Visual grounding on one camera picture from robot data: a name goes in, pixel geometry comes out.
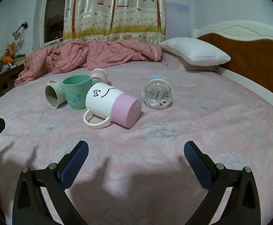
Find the white and pink mug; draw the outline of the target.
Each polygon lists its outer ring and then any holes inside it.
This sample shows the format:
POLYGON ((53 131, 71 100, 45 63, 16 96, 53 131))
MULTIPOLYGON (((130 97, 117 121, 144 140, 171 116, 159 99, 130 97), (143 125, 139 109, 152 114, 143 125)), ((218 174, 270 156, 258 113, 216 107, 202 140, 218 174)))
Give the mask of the white and pink mug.
POLYGON ((84 123, 91 128, 104 128, 110 122, 132 127, 141 114, 141 101, 105 83, 94 84, 86 95, 84 123))

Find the small pink white cup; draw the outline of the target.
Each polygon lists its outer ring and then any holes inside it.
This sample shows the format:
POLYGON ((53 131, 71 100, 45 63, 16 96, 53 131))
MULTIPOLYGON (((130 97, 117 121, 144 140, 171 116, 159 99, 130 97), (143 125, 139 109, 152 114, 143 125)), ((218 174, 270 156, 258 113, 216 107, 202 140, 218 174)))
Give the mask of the small pink white cup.
POLYGON ((104 69, 101 68, 97 68, 94 69, 91 73, 90 73, 90 77, 92 80, 92 84, 96 84, 96 83, 105 83, 108 84, 108 77, 107 77, 107 73, 104 69))

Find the clear glass blue band cup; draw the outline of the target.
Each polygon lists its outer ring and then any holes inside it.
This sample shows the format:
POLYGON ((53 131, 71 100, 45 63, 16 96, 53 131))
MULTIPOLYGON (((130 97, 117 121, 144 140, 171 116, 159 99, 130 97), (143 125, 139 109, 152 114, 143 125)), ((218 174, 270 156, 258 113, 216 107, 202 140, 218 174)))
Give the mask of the clear glass blue band cup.
POLYGON ((148 107, 166 109, 172 104, 173 89, 164 76, 153 76, 144 86, 142 97, 148 107))

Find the dark wooden desk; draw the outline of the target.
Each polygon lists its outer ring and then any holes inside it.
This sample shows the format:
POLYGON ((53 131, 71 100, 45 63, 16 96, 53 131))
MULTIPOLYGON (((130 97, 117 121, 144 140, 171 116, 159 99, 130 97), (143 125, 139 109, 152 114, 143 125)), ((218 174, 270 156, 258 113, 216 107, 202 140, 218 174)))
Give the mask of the dark wooden desk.
POLYGON ((23 69, 24 65, 21 64, 0 74, 0 97, 14 88, 14 81, 23 69))

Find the grey ceramic mug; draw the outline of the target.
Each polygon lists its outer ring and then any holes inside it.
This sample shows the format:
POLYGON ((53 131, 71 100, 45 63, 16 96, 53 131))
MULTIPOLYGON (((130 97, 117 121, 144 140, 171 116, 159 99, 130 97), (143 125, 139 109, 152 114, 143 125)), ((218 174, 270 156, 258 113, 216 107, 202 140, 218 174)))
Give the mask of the grey ceramic mug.
POLYGON ((49 80, 45 87, 45 98, 50 107, 56 109, 66 102, 64 89, 55 80, 49 80))

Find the orange toy on desk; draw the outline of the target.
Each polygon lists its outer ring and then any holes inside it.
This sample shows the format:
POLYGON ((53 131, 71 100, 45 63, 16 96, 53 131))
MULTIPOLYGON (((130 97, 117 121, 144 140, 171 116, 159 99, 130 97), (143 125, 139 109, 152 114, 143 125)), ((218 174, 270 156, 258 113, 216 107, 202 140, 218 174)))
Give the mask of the orange toy on desk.
POLYGON ((9 56, 5 56, 1 60, 4 64, 12 64, 13 63, 13 59, 9 56))

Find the green plastic mug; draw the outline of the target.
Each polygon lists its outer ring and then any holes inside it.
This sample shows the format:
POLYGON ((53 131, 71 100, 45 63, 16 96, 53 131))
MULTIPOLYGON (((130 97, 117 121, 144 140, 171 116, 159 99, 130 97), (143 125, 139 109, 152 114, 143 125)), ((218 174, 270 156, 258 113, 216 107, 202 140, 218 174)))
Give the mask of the green plastic mug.
POLYGON ((70 76, 59 82, 59 85, 64 90, 66 101, 71 108, 76 110, 86 108, 86 95, 92 87, 92 79, 89 75, 70 76))

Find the pink plaid blanket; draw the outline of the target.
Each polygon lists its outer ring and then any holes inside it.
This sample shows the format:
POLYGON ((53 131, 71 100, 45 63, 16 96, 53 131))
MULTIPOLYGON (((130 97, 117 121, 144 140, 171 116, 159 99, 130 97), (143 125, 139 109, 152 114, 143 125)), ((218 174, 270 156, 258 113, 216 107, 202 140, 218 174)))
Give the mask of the pink plaid blanket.
POLYGON ((26 56, 24 70, 14 86, 25 85, 49 72, 67 73, 78 67, 103 69, 130 61, 159 62, 161 59, 161 46, 136 40, 73 40, 64 45, 36 50, 26 56))

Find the pink floral bed sheet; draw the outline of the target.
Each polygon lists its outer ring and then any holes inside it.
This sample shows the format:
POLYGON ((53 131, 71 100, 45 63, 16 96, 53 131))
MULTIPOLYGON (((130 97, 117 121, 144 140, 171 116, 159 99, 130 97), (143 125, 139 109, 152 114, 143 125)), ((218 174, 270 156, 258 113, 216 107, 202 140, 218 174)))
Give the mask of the pink floral bed sheet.
POLYGON ((164 110, 142 107, 129 129, 92 129, 84 110, 51 108, 47 74, 0 98, 0 197, 8 224, 23 167, 46 168, 81 140, 90 152, 67 195, 89 224, 185 224, 206 195, 185 160, 192 140, 216 163, 252 169, 261 222, 273 217, 273 106, 214 72, 177 71, 156 62, 129 62, 106 69, 112 85, 140 98, 156 75, 170 82, 174 98, 164 110))

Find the white framed window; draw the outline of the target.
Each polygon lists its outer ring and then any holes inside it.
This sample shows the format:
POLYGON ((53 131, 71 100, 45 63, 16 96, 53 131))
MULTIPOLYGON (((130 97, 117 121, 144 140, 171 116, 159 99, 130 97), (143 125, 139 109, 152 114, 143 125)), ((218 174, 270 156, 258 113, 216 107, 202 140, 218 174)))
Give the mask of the white framed window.
POLYGON ((63 40, 64 17, 68 0, 43 0, 41 9, 40 46, 63 40))

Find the white and brown headboard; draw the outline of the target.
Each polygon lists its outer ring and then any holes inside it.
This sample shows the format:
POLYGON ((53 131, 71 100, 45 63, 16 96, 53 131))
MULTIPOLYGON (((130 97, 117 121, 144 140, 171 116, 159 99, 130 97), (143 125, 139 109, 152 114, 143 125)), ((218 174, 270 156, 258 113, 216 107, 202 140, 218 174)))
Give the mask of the white and brown headboard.
POLYGON ((248 20, 210 24, 191 37, 226 52, 231 60, 218 73, 248 88, 273 106, 273 26, 248 20))

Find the tree print curtain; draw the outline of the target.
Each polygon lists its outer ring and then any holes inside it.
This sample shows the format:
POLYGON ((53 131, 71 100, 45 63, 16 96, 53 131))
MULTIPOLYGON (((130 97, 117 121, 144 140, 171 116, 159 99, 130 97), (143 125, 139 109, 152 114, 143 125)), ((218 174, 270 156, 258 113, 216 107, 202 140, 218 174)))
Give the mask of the tree print curtain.
POLYGON ((165 35, 165 0, 67 0, 65 41, 137 40, 156 45, 165 35))

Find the pink pillow under white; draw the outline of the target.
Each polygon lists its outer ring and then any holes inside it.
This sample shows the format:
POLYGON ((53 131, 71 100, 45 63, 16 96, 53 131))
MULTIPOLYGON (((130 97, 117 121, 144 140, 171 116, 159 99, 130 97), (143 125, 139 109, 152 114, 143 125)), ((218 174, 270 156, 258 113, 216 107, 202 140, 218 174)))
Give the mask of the pink pillow under white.
POLYGON ((175 71, 210 71, 217 72, 219 66, 194 66, 187 63, 182 57, 168 52, 162 52, 161 63, 172 68, 175 71))

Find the pink wall lamp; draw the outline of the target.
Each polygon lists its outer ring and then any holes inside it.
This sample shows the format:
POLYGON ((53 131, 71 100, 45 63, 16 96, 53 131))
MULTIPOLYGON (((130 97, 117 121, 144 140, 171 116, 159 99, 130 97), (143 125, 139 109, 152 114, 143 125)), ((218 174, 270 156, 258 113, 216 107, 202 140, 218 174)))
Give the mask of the pink wall lamp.
POLYGON ((12 33, 12 36, 14 37, 14 40, 15 40, 15 41, 18 40, 18 39, 20 38, 20 35, 21 35, 20 29, 21 29, 21 28, 27 29, 27 28, 28 28, 28 23, 27 23, 27 22, 22 23, 22 24, 20 25, 20 27, 19 27, 15 32, 12 33))

